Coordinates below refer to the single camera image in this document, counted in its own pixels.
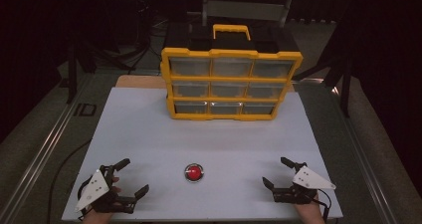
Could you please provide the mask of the grey metal stand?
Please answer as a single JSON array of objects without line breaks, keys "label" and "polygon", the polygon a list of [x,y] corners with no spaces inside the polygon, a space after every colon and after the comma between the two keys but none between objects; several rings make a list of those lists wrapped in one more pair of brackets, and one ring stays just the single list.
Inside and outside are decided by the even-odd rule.
[{"label": "grey metal stand", "polygon": [[210,17],[263,20],[275,22],[283,28],[287,22],[293,0],[283,4],[253,3],[222,0],[202,0],[201,25],[206,26]]}]

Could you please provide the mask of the group of clear drawers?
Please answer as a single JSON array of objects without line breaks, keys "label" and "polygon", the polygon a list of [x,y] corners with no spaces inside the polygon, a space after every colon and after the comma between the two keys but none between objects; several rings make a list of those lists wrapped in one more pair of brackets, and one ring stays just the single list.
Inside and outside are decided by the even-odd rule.
[{"label": "group of clear drawers", "polygon": [[[290,85],[293,60],[169,60],[167,107],[174,118],[273,119]],[[206,102],[207,113],[176,113],[177,101]]]}]

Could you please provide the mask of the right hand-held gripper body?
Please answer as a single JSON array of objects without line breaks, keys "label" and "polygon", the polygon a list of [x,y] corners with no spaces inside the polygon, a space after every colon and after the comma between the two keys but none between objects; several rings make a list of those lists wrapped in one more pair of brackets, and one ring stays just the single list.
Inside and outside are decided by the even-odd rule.
[{"label": "right hand-held gripper body", "polygon": [[293,170],[295,176],[291,187],[277,188],[274,186],[274,191],[271,191],[275,202],[291,204],[315,202],[322,205],[322,202],[316,200],[317,192],[322,189],[336,189],[333,183],[309,169],[305,162],[295,162]]}]

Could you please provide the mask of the aluminium rail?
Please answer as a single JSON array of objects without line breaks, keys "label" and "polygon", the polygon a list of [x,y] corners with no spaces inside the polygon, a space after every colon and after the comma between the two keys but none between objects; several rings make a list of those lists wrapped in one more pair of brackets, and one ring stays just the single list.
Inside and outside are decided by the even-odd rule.
[{"label": "aluminium rail", "polygon": [[92,75],[83,75],[70,103],[53,88],[0,143],[0,224],[13,224],[73,116]]},{"label": "aluminium rail", "polygon": [[297,82],[299,93],[343,216],[329,224],[422,224],[419,196],[358,80],[348,114],[338,87],[319,79]]}]

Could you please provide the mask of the wooden board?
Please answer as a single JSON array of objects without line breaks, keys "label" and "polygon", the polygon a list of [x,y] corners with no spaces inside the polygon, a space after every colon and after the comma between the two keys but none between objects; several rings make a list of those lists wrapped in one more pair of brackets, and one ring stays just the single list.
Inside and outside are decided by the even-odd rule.
[{"label": "wooden board", "polygon": [[120,76],[115,86],[117,88],[165,89],[165,80],[160,76]]}]

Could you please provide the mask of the black tripod stand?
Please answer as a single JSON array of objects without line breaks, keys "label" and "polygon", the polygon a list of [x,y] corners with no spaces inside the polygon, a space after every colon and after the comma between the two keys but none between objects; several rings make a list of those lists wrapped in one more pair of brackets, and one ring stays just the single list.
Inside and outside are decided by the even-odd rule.
[{"label": "black tripod stand", "polygon": [[322,82],[327,88],[332,89],[334,89],[338,83],[341,83],[339,108],[345,117],[349,117],[348,102],[352,70],[352,52],[348,51],[348,48],[352,44],[353,38],[342,35],[338,28],[336,28],[328,39],[316,64],[293,76],[294,81],[302,81],[310,75],[328,69]]},{"label": "black tripod stand", "polygon": [[78,91],[77,64],[80,64],[85,73],[94,73],[97,68],[92,45],[79,33],[73,33],[68,46],[68,104],[73,101]]}]

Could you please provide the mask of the clear plastic drawer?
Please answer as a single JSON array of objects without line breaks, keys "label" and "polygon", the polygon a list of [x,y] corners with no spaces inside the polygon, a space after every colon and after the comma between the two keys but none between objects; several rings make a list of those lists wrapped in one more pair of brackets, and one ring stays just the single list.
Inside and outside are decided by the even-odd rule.
[{"label": "clear plastic drawer", "polygon": [[208,104],[206,102],[177,101],[174,103],[176,113],[207,113]]}]

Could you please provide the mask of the yellow black drawer organizer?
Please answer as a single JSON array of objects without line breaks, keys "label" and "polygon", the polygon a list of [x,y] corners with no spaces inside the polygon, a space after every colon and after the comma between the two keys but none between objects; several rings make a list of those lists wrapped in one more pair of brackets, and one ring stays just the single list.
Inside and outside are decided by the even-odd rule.
[{"label": "yellow black drawer organizer", "polygon": [[249,58],[293,60],[292,77],[303,55],[290,32],[277,27],[250,28],[246,25],[214,24],[209,27],[172,24],[161,51],[162,78],[169,81],[169,60],[176,58]]}]

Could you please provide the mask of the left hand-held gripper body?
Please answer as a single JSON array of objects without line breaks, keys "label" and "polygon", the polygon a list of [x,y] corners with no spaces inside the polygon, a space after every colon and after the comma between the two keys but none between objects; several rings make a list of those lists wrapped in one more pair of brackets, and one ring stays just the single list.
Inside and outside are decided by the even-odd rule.
[{"label": "left hand-held gripper body", "polygon": [[115,171],[112,165],[102,165],[80,188],[76,212],[87,214],[89,209],[98,213],[129,213],[134,210],[137,199],[120,196],[112,189]]}]

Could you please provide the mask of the dark curtain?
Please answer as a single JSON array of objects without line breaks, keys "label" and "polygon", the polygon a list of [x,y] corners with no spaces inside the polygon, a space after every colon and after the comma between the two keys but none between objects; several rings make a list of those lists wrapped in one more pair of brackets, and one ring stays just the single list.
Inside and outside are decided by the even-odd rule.
[{"label": "dark curtain", "polygon": [[422,0],[365,0],[356,75],[422,192]]},{"label": "dark curtain", "polygon": [[60,80],[64,0],[0,0],[0,142]]}]

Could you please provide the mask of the person's right hand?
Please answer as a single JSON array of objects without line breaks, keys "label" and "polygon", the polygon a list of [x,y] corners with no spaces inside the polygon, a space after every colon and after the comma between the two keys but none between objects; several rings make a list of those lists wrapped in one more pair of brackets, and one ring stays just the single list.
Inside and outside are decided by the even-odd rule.
[{"label": "person's right hand", "polygon": [[317,203],[295,204],[294,208],[304,224],[325,224]]}]

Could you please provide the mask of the red round button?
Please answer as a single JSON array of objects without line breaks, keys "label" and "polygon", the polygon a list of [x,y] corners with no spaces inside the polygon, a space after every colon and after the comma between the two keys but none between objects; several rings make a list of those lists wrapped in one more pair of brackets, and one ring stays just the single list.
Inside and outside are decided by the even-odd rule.
[{"label": "red round button", "polygon": [[198,163],[188,164],[184,169],[184,177],[189,182],[198,182],[204,176],[203,167]]}]

